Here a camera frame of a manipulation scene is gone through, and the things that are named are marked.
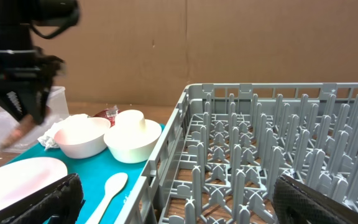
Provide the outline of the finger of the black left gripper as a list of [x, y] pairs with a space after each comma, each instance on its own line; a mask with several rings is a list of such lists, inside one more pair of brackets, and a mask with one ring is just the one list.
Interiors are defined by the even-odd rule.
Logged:
[[30, 108], [29, 112], [32, 115], [34, 122], [40, 125], [44, 122], [47, 116], [47, 100], [50, 94], [50, 87], [33, 86], [30, 89]]
[[30, 91], [25, 90], [0, 90], [0, 107], [8, 112], [16, 121], [21, 121], [28, 110], [25, 99]]

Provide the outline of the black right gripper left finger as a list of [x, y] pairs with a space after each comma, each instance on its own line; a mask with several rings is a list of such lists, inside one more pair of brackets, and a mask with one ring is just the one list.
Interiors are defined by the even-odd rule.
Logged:
[[80, 177], [72, 173], [0, 210], [0, 224], [75, 223], [84, 204]]

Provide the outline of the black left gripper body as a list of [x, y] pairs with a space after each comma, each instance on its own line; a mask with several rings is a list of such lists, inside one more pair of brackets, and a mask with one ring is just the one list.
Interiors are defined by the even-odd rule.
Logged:
[[0, 50], [0, 90], [48, 93], [53, 79], [65, 73], [65, 61], [42, 49]]

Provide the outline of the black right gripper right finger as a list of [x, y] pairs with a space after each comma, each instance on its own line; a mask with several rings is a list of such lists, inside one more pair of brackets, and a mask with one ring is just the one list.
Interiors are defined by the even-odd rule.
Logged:
[[276, 179], [273, 209], [279, 224], [358, 224], [358, 213], [290, 176]]

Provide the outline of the white cup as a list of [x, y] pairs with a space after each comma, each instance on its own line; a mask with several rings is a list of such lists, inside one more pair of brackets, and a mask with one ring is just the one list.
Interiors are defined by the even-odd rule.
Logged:
[[115, 118], [115, 127], [126, 131], [145, 131], [146, 123], [143, 112], [139, 110], [125, 110]]

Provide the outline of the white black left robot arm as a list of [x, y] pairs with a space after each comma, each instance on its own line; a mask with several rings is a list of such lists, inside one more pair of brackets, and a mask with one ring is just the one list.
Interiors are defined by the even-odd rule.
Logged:
[[15, 120], [42, 124], [53, 79], [65, 62], [45, 55], [31, 34], [52, 39], [77, 25], [76, 0], [0, 0], [0, 107]]

